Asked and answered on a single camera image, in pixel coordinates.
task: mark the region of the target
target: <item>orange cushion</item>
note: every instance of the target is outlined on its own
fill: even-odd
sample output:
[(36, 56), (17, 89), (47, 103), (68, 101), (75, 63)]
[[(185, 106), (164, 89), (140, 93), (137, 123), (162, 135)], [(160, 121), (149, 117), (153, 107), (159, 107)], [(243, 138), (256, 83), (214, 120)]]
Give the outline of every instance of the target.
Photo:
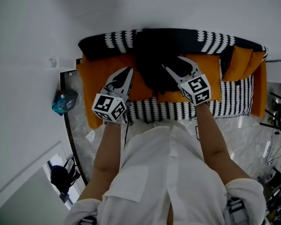
[(111, 74), (128, 66), (133, 67), (133, 83), (130, 90), (130, 100), (137, 101), (151, 98), (153, 91), (146, 86), (140, 73), (136, 70), (135, 56), (133, 55), (124, 54), (96, 61), (89, 61), (83, 56), (82, 64), (77, 65), (83, 83), (86, 116), (89, 126), (92, 129), (98, 128), (103, 122), (92, 111), (96, 94), (105, 85)]
[[(218, 56), (206, 55), (206, 54), (187, 54), (187, 58), (195, 61), (200, 70), (206, 75), (208, 82), (211, 86), (211, 100), (222, 101), (221, 87), (220, 87), (220, 61)], [(182, 96), (180, 91), (177, 92), (165, 92), (158, 94), (158, 103), (163, 102), (189, 102)]]
[(263, 118), (267, 100), (266, 61), (254, 71), (254, 87), (251, 114)]
[(232, 60), (226, 71), (223, 81), (224, 82), (237, 82), (249, 64), (253, 49), (246, 49), (234, 46)]
[(252, 56), (250, 58), (249, 64), (246, 67), (244, 74), (240, 77), (240, 79), (245, 79), (249, 77), (260, 65), (260, 63), (263, 60), (263, 56), (264, 56), (264, 52), (252, 52)]

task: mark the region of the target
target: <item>white sleeve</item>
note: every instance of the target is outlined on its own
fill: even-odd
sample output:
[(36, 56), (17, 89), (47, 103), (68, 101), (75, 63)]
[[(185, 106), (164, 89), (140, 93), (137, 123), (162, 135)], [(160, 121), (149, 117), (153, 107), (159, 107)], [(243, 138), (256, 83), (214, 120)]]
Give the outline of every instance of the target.
[(227, 183), (225, 187), (229, 196), (243, 200), (250, 224), (262, 224), (266, 216), (266, 200), (262, 185), (253, 179), (240, 178)]
[(64, 225), (78, 225), (81, 219), (88, 216), (97, 218), (97, 208), (100, 203), (101, 201), (97, 199), (84, 199), (75, 202), (64, 221)]

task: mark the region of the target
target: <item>shirt pocket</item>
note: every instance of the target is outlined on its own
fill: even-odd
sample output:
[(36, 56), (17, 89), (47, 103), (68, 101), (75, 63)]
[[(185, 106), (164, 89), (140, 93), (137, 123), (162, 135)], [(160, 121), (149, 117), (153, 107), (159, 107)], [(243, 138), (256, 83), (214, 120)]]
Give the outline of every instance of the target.
[(109, 196), (127, 199), (136, 203), (141, 201), (149, 169), (147, 166), (131, 166), (120, 170), (109, 190), (103, 194), (103, 202)]

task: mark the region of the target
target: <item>floor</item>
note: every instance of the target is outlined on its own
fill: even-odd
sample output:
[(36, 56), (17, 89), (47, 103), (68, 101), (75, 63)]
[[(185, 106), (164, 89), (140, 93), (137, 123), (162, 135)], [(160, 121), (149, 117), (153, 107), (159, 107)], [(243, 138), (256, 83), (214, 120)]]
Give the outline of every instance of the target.
[[(78, 100), (73, 110), (68, 113), (72, 135), (77, 150), (77, 154), (85, 173), (89, 180), (92, 175), (93, 162), (96, 156), (99, 143), (101, 141), (104, 125), (94, 130), (95, 136), (90, 139), (86, 136), (92, 131), (88, 126), (81, 77), (78, 71), (73, 75), (65, 73), (66, 88), (71, 88), (78, 92)], [(274, 92), (281, 96), (281, 84), (268, 82), (268, 93)], [(268, 96), (268, 106), (271, 104), (273, 97)], [(273, 135), (274, 129), (261, 126), (259, 123), (267, 122), (267, 117), (258, 119), (253, 116), (241, 116), (237, 118), (218, 118), (218, 124), (227, 143), (231, 158), (250, 176), (257, 178), (271, 171), (273, 166), (281, 166), (281, 135)], [(199, 146), (200, 143), (196, 138), (195, 126), (197, 121), (182, 121), (190, 135), (191, 142)], [(126, 125), (122, 125), (122, 143)], [(271, 146), (268, 157), (263, 157), (267, 145)]]

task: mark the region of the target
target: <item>white shirt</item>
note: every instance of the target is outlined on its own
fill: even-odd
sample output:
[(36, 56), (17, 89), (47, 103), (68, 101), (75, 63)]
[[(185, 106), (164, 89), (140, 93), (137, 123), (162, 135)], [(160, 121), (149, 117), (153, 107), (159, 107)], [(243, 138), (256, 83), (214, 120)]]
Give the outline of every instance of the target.
[(190, 140), (183, 129), (166, 124), (134, 136), (103, 201), (76, 202), (65, 224), (92, 215), (99, 225), (166, 225), (171, 203), (175, 225), (224, 225), (227, 195), (243, 200), (251, 225), (261, 224), (263, 187), (252, 179), (224, 185)]

